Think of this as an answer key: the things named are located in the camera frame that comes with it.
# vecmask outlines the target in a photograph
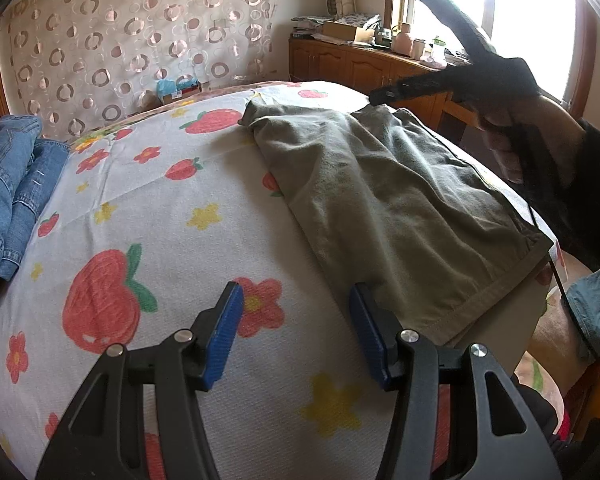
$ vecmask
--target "bright window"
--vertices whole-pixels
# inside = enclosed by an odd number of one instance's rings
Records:
[[[439,35],[450,50],[461,48],[423,3],[403,1],[399,15],[412,23],[414,38],[430,41]],[[558,100],[563,98],[573,57],[575,0],[453,1],[487,32],[501,56],[525,59],[538,84]]]

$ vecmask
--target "yellow star print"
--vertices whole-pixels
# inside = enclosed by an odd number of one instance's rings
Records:
[[[11,444],[7,439],[7,436],[2,433],[0,435],[0,446],[2,447],[4,454],[7,456],[9,460],[13,460],[13,451],[11,451]]]
[[[111,220],[111,213],[118,209],[117,205],[109,205],[109,202],[105,202],[100,206],[100,209],[93,215],[96,219],[96,224],[102,224],[107,220]]]
[[[213,203],[206,206],[204,209],[199,207],[193,210],[191,220],[187,222],[187,227],[197,227],[198,231],[204,231],[210,224],[217,224],[222,220],[218,214],[218,204]]]
[[[247,133],[240,141],[240,144],[243,146],[256,146],[256,139],[253,138],[253,134]]]
[[[36,262],[33,265],[33,270],[31,271],[31,279],[36,282],[38,280],[38,278],[40,277],[40,274],[42,274],[43,268],[42,265],[38,262]]]
[[[183,106],[182,108],[178,108],[176,111],[174,111],[174,113],[171,114],[171,117],[177,119],[178,117],[183,117],[185,115],[187,115],[187,111]]]
[[[318,434],[331,438],[338,428],[358,430],[362,423],[351,407],[362,392],[355,384],[348,384],[339,390],[326,373],[313,377],[314,402],[300,411],[302,418],[318,423]]]

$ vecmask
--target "clutter on cabinet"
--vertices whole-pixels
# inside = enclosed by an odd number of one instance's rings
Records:
[[[445,59],[451,65],[461,66],[469,64],[469,56],[467,56],[464,50],[451,52],[449,49],[445,49]]]
[[[343,16],[335,23],[343,23],[344,25],[351,25],[352,27],[362,28],[364,30],[376,29],[380,27],[380,14],[363,14],[361,12],[355,12]]]
[[[399,25],[400,32],[394,38],[391,44],[391,50],[396,54],[402,54],[403,56],[411,55],[411,48],[413,47],[413,40],[409,35],[411,31],[411,25],[409,23],[401,23]]]
[[[325,34],[313,34],[312,39],[323,41],[325,43],[331,43],[334,45],[346,45],[349,41],[341,40],[340,38],[334,38],[333,36],[327,36]]]
[[[424,54],[424,48],[426,44],[424,40],[413,40],[413,46],[411,47],[411,57],[416,61],[419,61]]]
[[[344,41],[361,41],[363,43],[371,43],[374,32],[375,29],[365,29],[342,22],[324,22],[324,25],[322,26],[323,35],[331,36],[332,38],[337,38],[338,40]]]
[[[391,48],[394,35],[390,28],[378,28],[376,30],[376,46],[385,46]]]
[[[291,37],[297,40],[310,40],[312,34],[320,33],[322,24],[331,19],[331,16],[296,16],[291,18],[291,21],[294,22]]]
[[[420,63],[430,68],[444,68],[446,67],[445,59],[445,46],[446,42],[441,40],[439,36],[433,39],[433,49],[431,54],[420,59]]]

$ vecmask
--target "bedsheet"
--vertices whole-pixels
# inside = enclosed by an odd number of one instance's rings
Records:
[[[188,104],[75,146],[0,295],[0,442],[27,478],[100,352],[190,326],[229,280],[244,288],[244,315],[224,377],[199,397],[220,476],[375,476],[395,395],[368,376],[253,136],[236,125],[255,95],[345,112],[368,102],[336,84],[288,83]],[[512,190],[442,140],[528,218]],[[548,284],[531,276],[522,288],[520,308],[543,304]],[[145,397],[159,480],[150,388]]]

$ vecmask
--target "light blue cloth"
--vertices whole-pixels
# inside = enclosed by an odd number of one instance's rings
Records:
[[[600,271],[574,282],[567,298],[580,328],[600,357]],[[580,343],[580,357],[594,361],[584,342]]]
[[[160,79],[158,81],[158,85],[156,87],[156,93],[158,94],[158,99],[162,101],[162,98],[166,95],[171,95],[175,91],[177,91],[176,82],[171,79]]]

